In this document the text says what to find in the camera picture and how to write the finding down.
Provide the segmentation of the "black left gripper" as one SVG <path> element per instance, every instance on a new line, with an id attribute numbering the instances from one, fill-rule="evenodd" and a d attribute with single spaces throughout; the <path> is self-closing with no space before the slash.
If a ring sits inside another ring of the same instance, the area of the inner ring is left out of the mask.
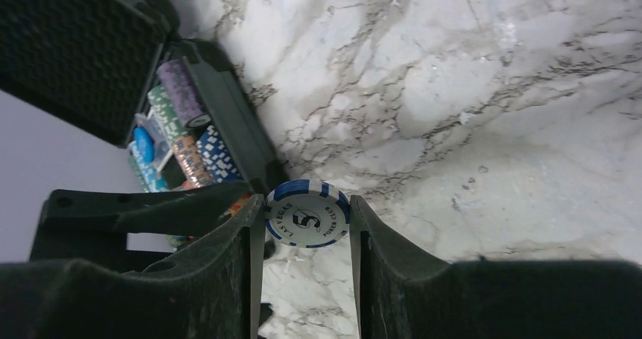
<path id="1" fill-rule="evenodd" d="M 205 236 L 249 192 L 243 181 L 159 193 L 54 190 L 42 206 L 29 260 L 82 258 L 117 272 L 142 270 L 166 255 L 128 250 L 129 234 Z"/>

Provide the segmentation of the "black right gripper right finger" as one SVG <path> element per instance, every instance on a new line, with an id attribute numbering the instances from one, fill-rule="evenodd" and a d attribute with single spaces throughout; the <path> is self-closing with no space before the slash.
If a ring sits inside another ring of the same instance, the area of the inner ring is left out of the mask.
<path id="1" fill-rule="evenodd" d="M 362 338 L 639 338 L 641 268 L 624 260 L 449 263 L 351 198 Z"/>

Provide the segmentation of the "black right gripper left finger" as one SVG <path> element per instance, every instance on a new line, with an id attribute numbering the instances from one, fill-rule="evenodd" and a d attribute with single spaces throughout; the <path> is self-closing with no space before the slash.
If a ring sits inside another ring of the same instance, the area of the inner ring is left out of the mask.
<path id="1" fill-rule="evenodd" d="M 1 267 L 3 338 L 256 338 L 263 197 L 141 272 L 87 260 Z"/>

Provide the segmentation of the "blue white poker chip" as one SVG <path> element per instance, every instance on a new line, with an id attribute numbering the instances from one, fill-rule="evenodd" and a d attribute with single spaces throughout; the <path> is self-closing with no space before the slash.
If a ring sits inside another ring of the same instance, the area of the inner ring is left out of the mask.
<path id="1" fill-rule="evenodd" d="M 334 244 L 348 233 L 351 221 L 347 196 L 315 179 L 282 183 L 267 195 L 264 211 L 266 230 L 290 247 Z"/>

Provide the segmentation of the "black poker set case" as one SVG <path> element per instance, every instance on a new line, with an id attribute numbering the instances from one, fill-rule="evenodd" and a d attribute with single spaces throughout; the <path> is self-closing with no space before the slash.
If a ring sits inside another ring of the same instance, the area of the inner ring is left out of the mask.
<path id="1" fill-rule="evenodd" d="M 181 59 L 242 180 L 267 194 L 287 180 L 218 44 L 179 35 L 170 0 L 1 0 L 1 88 L 119 148 L 154 111 L 158 67 Z"/>

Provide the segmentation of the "blue small blind button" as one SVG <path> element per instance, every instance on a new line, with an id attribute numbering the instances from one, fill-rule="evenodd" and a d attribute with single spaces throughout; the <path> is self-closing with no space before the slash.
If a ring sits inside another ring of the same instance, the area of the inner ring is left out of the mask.
<path id="1" fill-rule="evenodd" d="M 152 163 L 155 158 L 154 140 L 143 127 L 136 127 L 133 131 L 136 147 L 146 163 Z"/>

